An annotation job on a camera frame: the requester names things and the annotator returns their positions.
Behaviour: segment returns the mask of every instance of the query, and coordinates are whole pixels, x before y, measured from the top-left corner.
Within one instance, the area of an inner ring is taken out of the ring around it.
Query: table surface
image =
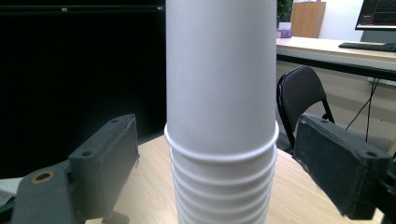
[[[115,210],[130,223],[177,223],[177,208],[170,166],[169,145],[164,136],[139,146],[140,160],[127,180]],[[380,223],[342,217],[326,194],[291,156],[277,151],[276,173],[265,223]],[[101,219],[87,223],[101,223]]]
[[[293,36],[292,38],[276,39],[276,45],[278,49],[304,50],[307,52],[329,53],[338,56],[396,63],[396,53],[394,52],[339,48],[338,45],[342,44],[343,42],[354,43],[355,41],[305,38],[297,36]]]

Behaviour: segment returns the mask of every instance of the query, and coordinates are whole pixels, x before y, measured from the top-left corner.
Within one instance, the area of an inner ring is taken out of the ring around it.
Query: monitor screen
[[[396,31],[396,0],[364,0],[356,30]]]

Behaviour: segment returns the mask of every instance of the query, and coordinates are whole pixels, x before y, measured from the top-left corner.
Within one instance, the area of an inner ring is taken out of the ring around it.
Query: wooden cabinet
[[[291,30],[294,36],[318,38],[326,2],[294,3]]]

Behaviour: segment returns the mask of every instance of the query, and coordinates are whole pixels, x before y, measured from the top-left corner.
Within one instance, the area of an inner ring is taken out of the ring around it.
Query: dark background
[[[166,120],[164,14],[5,13],[3,7],[0,178],[66,160],[121,115],[135,114],[140,143],[161,132]]]

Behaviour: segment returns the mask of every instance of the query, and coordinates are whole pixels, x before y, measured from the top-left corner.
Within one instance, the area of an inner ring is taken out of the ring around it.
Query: desk
[[[139,154],[139,165],[132,170],[115,210],[127,215],[131,224],[176,224],[175,192],[165,138],[161,136],[141,145]],[[266,223],[380,223],[381,218],[378,211],[370,221],[341,217],[300,164],[289,154],[278,151]]]
[[[396,53],[338,48],[343,42],[346,41],[297,36],[278,38],[276,58],[289,63],[396,81]]]

